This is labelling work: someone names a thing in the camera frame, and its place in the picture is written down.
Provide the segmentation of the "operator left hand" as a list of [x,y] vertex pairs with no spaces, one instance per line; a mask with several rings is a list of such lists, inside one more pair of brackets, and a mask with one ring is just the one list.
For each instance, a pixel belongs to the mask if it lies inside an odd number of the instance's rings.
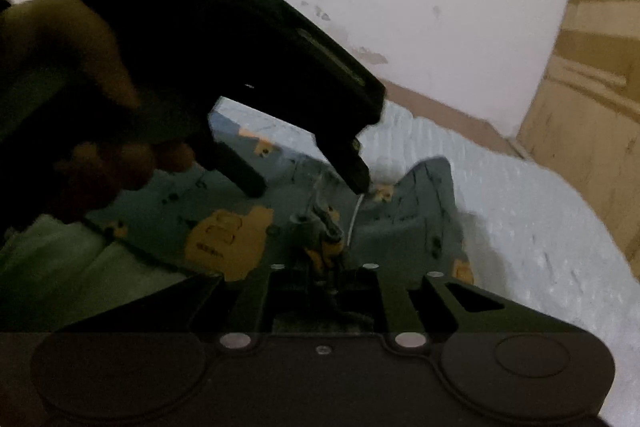
[[157,139],[114,38],[80,0],[1,2],[1,225],[72,223],[183,172],[191,147]]

